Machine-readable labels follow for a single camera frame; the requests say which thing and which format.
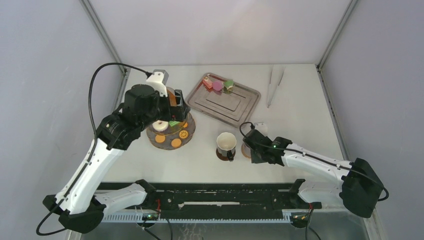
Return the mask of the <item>brown cookie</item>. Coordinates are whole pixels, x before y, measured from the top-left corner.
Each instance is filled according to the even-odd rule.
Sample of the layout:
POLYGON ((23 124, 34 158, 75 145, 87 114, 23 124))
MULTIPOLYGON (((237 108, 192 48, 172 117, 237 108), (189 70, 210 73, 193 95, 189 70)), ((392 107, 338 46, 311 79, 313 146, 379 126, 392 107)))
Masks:
POLYGON ((176 95, 175 95, 175 90, 171 87, 167 87, 167 96, 169 99, 169 105, 171 107, 176 107, 177 106, 177 99, 176 99, 176 95))

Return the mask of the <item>light wooden round coaster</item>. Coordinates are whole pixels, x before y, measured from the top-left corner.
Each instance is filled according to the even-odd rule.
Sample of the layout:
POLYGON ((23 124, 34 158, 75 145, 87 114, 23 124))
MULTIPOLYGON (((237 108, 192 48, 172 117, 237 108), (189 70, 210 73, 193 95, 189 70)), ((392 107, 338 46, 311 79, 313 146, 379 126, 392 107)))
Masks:
POLYGON ((242 155, 245 158, 251 159, 251 149, 249 147, 247 147, 246 145, 243 144, 240 149, 241 149, 242 155))

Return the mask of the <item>white frosted donut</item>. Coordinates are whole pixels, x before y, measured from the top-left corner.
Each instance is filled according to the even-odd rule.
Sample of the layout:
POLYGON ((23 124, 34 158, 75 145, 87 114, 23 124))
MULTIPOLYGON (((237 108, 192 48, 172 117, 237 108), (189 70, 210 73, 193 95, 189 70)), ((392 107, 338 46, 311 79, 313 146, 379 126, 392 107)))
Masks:
POLYGON ((168 127, 169 127, 168 121, 157 120, 157 121, 152 123, 152 128, 156 132, 163 132, 163 131, 167 130, 168 127))

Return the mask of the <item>orange lotus-pattern biscuit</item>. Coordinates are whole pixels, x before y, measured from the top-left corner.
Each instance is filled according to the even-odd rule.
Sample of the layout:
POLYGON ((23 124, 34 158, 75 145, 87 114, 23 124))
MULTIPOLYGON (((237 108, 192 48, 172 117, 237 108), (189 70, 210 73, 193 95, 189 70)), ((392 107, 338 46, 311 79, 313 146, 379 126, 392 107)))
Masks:
POLYGON ((186 139, 189 137, 189 132, 187 130, 181 130, 178 135, 181 139, 186 139))

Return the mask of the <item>three-tier glass dessert stand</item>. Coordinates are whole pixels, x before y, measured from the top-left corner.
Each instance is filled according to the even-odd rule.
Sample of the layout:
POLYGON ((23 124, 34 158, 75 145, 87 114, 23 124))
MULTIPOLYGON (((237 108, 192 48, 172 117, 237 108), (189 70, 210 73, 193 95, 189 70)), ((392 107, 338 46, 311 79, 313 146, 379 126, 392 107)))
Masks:
POLYGON ((161 150, 167 150, 167 151, 176 150, 178 148, 173 148, 171 146, 171 141, 177 138, 181 139, 179 137, 179 132, 182 130, 186 130, 188 131, 189 136, 186 139, 181 139, 182 145, 180 147, 186 145, 193 138, 193 135, 196 130, 196 123, 193 116, 190 113, 191 108, 189 107, 189 105, 184 100, 183 107, 170 106, 169 98, 167 96, 167 97, 162 97, 159 100, 159 109, 164 114, 164 116, 161 116, 158 121, 166 121, 166 122, 178 121, 178 122, 182 122, 182 124, 180 127, 168 127, 168 129, 163 132, 157 132, 152 128, 152 124, 149 125, 145 131, 150 143, 154 147, 161 150), (155 141, 156 135, 165 136, 166 137, 165 142, 157 143, 155 141))

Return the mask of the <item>black mug white inside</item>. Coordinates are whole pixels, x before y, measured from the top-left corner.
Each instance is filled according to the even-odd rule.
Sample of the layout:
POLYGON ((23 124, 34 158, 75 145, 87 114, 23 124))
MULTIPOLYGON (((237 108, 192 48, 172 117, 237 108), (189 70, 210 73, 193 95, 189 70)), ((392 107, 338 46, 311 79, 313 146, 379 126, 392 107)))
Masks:
POLYGON ((236 150, 237 139, 234 134, 230 132, 221 133, 216 139, 217 148, 224 151, 236 150))

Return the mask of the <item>orange round biscuit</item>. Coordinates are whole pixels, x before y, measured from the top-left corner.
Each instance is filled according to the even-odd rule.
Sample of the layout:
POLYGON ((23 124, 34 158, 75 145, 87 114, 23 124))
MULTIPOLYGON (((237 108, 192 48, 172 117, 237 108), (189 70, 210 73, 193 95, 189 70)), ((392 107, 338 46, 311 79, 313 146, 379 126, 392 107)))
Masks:
POLYGON ((171 141, 171 146, 173 148, 179 148, 182 145, 182 140, 180 138, 175 138, 171 141))
POLYGON ((155 142, 156 143, 164 143, 166 141, 166 137, 164 135, 156 135, 155 136, 155 142))

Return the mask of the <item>dark brown round coaster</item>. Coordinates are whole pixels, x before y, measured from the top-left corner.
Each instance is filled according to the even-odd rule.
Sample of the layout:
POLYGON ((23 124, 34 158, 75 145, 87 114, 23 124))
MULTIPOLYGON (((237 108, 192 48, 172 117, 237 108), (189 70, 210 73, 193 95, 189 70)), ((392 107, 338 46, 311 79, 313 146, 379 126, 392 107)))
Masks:
POLYGON ((222 161, 229 161, 232 162, 235 159, 235 155, 236 155, 236 150, 232 149, 232 150, 222 150, 220 148, 217 148, 216 151, 216 156, 222 160, 222 161))

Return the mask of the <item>metal serving tray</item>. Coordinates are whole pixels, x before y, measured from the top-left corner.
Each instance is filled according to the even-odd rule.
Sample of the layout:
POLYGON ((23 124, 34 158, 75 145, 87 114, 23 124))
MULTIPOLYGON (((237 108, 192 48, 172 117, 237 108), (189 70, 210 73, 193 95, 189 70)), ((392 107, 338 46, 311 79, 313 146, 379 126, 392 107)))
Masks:
POLYGON ((203 82, 205 78, 211 82, 221 82, 222 84, 231 81, 229 78, 211 72, 205 73, 185 97, 185 101, 191 109, 235 128, 250 119, 261 99, 259 91, 234 82, 229 89, 224 87, 217 92, 213 88, 207 88, 203 82))

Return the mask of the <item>purple glass cup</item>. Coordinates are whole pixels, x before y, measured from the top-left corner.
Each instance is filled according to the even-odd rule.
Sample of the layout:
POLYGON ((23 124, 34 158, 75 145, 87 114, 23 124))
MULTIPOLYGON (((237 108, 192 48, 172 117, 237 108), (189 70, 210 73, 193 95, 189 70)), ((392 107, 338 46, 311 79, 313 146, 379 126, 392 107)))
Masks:
POLYGON ((248 156, 250 158, 251 156, 251 149, 246 145, 246 143, 243 143, 241 146, 241 150, 244 155, 248 156))

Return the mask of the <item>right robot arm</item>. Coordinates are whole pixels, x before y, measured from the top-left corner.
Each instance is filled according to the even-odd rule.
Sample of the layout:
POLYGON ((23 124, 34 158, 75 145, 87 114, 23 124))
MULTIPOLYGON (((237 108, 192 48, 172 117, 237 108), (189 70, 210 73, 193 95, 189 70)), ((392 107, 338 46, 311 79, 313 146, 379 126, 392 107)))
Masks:
POLYGON ((332 186, 319 189, 307 187, 306 182, 302 182, 289 194, 289 203, 295 208, 302 208, 307 203, 335 201, 359 217, 370 218, 377 203, 389 197, 372 166, 362 158, 355 161, 329 158, 283 137, 271 140, 254 128, 243 135, 243 143, 250 149, 255 164, 296 168, 332 183, 332 186))

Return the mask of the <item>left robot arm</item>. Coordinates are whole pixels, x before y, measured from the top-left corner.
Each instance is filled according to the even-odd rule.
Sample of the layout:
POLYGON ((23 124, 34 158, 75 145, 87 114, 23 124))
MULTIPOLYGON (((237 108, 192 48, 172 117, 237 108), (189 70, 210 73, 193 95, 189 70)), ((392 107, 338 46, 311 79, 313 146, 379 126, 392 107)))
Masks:
POLYGON ((153 207, 155 188, 140 179, 108 193, 96 190, 110 167, 141 133, 157 121, 183 122, 190 107, 181 90, 161 93, 148 84, 137 84, 124 94, 124 101, 103 118, 94 132, 90 150, 65 187, 47 195, 43 205, 58 215, 65 230, 86 234, 95 229, 105 216, 127 207, 153 207))

